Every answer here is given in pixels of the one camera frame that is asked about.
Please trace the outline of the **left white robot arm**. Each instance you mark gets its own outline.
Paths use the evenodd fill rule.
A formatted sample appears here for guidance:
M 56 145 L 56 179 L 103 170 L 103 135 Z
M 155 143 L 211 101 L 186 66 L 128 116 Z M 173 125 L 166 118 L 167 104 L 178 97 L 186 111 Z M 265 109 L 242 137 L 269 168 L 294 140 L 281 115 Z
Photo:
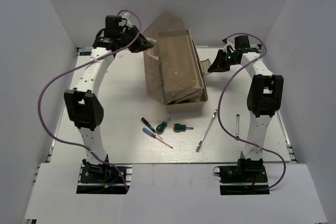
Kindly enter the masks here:
M 110 178 L 111 168 L 107 166 L 109 158 L 100 134 L 104 109 L 98 100 L 98 92 L 115 59 L 116 51 L 124 47 L 132 53 L 138 53 L 153 48 L 153 44 L 131 24 L 127 14 L 107 16 L 105 27 L 97 33 L 94 40 L 90 64 L 85 67 L 78 84 L 64 92 L 69 119 L 74 122 L 87 147 L 87 157 L 83 164 L 101 182 Z

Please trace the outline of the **long silver wrench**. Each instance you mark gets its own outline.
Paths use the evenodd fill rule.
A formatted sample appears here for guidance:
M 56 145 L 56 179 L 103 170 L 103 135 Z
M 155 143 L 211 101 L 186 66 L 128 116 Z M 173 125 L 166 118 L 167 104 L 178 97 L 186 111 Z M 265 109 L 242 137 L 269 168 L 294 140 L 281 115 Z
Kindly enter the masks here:
M 203 142 L 204 142 L 204 140 L 205 140 L 205 138 L 207 136 L 207 133 L 208 133 L 208 131 L 209 131 L 209 129 L 210 129 L 213 121 L 215 120 L 216 116 L 217 116 L 217 109 L 215 109 L 214 113 L 212 114 L 211 120 L 210 120 L 210 122 L 209 122 L 209 124 L 208 124 L 208 126 L 207 126 L 207 128 L 206 128 L 206 130 L 205 130 L 205 132 L 204 132 L 204 134 L 203 134 L 203 136 L 201 138 L 201 140 L 199 141 L 199 143 L 198 143 L 198 145 L 196 147 L 196 150 L 195 150 L 196 152 L 200 151 L 200 148 L 201 148 L 201 146 L 202 146 L 202 144 L 203 144 Z

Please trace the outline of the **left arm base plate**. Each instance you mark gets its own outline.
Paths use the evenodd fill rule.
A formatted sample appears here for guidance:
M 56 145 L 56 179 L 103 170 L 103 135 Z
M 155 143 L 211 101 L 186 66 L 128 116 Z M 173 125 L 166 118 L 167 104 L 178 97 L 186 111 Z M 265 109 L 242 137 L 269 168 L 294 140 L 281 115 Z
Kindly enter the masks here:
M 125 195 L 130 189 L 132 166 L 117 166 L 118 171 L 111 167 L 105 171 L 92 171 L 84 165 L 81 166 L 76 194 L 86 195 Z

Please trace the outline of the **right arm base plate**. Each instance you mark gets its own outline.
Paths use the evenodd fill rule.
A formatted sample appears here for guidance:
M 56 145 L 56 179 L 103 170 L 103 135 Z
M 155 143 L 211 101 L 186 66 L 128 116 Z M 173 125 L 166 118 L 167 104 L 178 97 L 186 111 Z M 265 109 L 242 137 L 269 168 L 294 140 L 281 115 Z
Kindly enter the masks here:
M 222 196 L 270 194 L 268 177 L 264 167 L 258 174 L 241 175 L 236 165 L 215 166 L 213 173 L 219 177 L 219 189 Z

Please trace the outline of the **beige plastic toolbox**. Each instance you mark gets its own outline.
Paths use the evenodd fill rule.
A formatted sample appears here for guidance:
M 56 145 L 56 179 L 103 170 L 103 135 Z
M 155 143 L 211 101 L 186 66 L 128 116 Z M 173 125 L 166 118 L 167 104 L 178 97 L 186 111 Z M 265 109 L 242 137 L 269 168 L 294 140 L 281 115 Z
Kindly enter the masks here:
M 183 20 L 162 12 L 143 36 L 153 45 L 143 53 L 147 95 L 168 113 L 202 110 L 208 101 L 204 67 L 211 62 L 199 59 Z

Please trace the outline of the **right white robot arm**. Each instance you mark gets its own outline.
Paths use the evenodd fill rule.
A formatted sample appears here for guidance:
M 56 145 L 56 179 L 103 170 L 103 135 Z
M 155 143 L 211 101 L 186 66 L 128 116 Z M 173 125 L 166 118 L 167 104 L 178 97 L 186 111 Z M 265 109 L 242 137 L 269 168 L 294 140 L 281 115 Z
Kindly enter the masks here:
M 259 175 L 263 168 L 263 151 L 267 129 L 280 109 L 284 79 L 272 73 L 262 61 L 267 52 L 263 42 L 251 46 L 250 34 L 235 33 L 234 42 L 223 39 L 224 48 L 217 52 L 208 72 L 227 72 L 231 66 L 240 65 L 251 77 L 247 96 L 250 123 L 245 147 L 237 161 L 237 175 L 247 182 Z

